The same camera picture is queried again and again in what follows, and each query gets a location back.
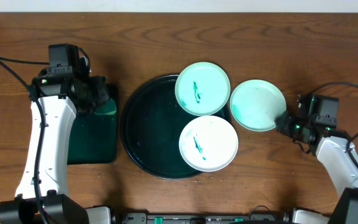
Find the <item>green scrubbing sponge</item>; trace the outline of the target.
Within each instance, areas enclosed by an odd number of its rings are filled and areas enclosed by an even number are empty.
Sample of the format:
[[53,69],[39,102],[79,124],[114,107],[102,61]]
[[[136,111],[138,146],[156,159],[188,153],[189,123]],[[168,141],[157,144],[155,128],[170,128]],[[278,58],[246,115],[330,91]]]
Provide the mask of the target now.
[[117,112],[116,103],[113,99],[109,99],[103,105],[97,107],[94,111],[98,115],[114,115]]

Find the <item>white plate with stain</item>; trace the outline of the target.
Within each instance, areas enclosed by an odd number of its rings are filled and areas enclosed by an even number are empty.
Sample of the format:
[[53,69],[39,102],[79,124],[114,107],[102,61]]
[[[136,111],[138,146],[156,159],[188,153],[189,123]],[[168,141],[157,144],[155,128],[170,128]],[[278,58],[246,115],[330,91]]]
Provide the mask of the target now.
[[178,146],[190,167],[215,172],[233,161],[239,140],[230,122],[217,116],[200,116],[183,128]]

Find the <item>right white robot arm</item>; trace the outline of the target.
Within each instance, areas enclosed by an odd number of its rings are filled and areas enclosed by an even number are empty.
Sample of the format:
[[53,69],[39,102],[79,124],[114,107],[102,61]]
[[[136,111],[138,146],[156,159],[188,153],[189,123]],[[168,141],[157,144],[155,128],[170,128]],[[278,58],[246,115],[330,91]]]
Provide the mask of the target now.
[[293,142],[309,145],[340,196],[329,223],[358,223],[358,155],[350,135],[336,129],[330,115],[297,116],[284,112],[275,119],[277,131]]

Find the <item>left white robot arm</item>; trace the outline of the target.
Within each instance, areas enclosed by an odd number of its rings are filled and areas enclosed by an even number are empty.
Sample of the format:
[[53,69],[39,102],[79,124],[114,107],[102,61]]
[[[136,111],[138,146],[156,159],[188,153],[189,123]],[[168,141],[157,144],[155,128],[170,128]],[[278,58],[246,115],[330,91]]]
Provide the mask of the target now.
[[101,77],[35,77],[29,86],[32,132],[15,198],[0,203],[0,223],[111,223],[106,206],[83,208],[69,197],[67,160],[77,99],[94,103]]

